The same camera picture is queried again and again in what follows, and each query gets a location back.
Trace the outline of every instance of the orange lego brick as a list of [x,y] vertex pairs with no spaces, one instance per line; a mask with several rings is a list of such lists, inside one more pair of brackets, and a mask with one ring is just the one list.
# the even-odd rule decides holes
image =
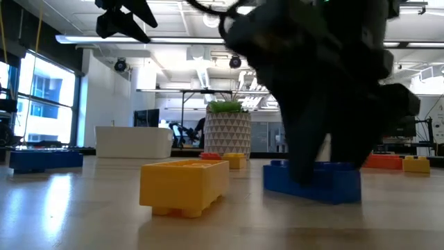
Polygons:
[[222,160],[218,153],[200,153],[200,159],[202,160]]
[[402,170],[402,159],[397,155],[370,154],[362,167]]

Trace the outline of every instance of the floor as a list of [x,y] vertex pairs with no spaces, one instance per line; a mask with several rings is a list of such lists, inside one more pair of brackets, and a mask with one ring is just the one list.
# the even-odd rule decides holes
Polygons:
[[444,171],[363,171],[362,204],[326,206],[263,191],[262,165],[230,173],[230,191],[197,219],[139,206],[149,160],[85,157],[85,166],[12,175],[0,167],[0,249],[442,249]]

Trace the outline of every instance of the glass wall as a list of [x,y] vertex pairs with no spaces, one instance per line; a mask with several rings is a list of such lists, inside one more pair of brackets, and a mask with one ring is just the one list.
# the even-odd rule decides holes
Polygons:
[[27,142],[69,143],[76,76],[26,54],[21,61],[15,135]]

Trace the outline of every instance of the green plant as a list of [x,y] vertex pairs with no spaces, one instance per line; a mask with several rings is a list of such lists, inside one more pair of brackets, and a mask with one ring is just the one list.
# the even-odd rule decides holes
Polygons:
[[239,101],[211,101],[210,113],[248,113]]

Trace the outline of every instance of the planter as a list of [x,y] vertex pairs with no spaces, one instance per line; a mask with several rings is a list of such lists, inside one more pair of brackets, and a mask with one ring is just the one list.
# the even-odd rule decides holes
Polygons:
[[244,153],[251,151],[251,116],[248,113],[207,114],[204,126],[205,152]]

